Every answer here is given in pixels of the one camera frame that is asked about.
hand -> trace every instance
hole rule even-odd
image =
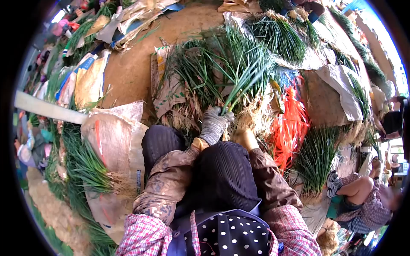
[[[18,149],[19,149],[20,146],[21,146],[21,143],[20,143],[20,141],[18,141],[18,139],[15,139],[15,140],[14,140],[14,146],[16,147],[16,152],[17,152]]]
[[[379,157],[375,156],[371,161],[371,166],[373,167],[373,169],[380,169],[381,165],[382,162],[379,160]]]
[[[219,116],[222,108],[215,106],[205,111],[202,120],[202,131],[199,137],[205,140],[210,146],[215,145],[222,136],[226,127],[234,120],[232,112],[227,112]]]
[[[241,144],[248,152],[255,148],[259,148],[255,135],[250,129],[236,130],[232,137],[232,141]]]

checkered sleeve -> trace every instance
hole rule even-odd
[[[270,209],[263,215],[263,219],[269,224],[278,242],[283,243],[281,256],[322,255],[319,245],[293,205]]]
[[[124,221],[124,230],[117,256],[166,256],[172,231],[160,219],[130,214]]]

blue fabric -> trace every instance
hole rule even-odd
[[[175,4],[171,4],[167,7],[165,7],[164,9],[161,10],[162,13],[164,13],[165,11],[180,11],[182,9],[184,9],[185,6],[180,4],[180,3],[175,3]],[[128,28],[127,31],[125,32],[125,35],[130,33],[132,30],[135,30],[136,28],[138,28],[139,26],[141,26],[143,24],[143,21],[141,20],[136,20],[134,21]],[[112,37],[112,43],[109,44],[110,47],[114,47],[115,43],[121,39],[123,39],[125,37],[124,34],[122,34],[118,29],[114,32],[114,35]]]
[[[280,14],[283,15],[283,16],[285,16],[288,11],[289,11],[288,9],[282,8],[282,10],[280,11]]]
[[[319,16],[316,13],[311,12],[307,18],[313,23],[319,19]]]

dirt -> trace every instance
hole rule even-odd
[[[89,255],[91,244],[83,219],[54,196],[36,168],[28,168],[27,180],[29,194],[47,226],[52,226],[57,237],[73,249],[74,256]]]
[[[186,41],[202,29],[223,24],[222,13],[216,11],[219,5],[188,3],[181,11],[161,16],[154,21],[150,29],[134,39],[130,50],[113,51],[105,69],[105,91],[109,84],[112,90],[104,99],[102,107],[110,107],[115,100],[115,106],[144,100],[146,105],[141,122],[148,126],[155,123],[150,97],[150,56],[154,52],[154,46],[162,46],[160,37],[168,44],[175,44]]]

burlap sack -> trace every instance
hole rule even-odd
[[[223,4],[218,7],[218,12],[237,11],[237,12],[262,12],[259,3],[255,0],[224,0]]]
[[[113,109],[93,109],[81,126],[81,134],[109,171],[115,193],[96,195],[86,192],[94,219],[119,244],[124,235],[125,216],[132,213],[132,202],[144,189],[144,158],[141,142],[148,129],[141,120],[143,102]]]

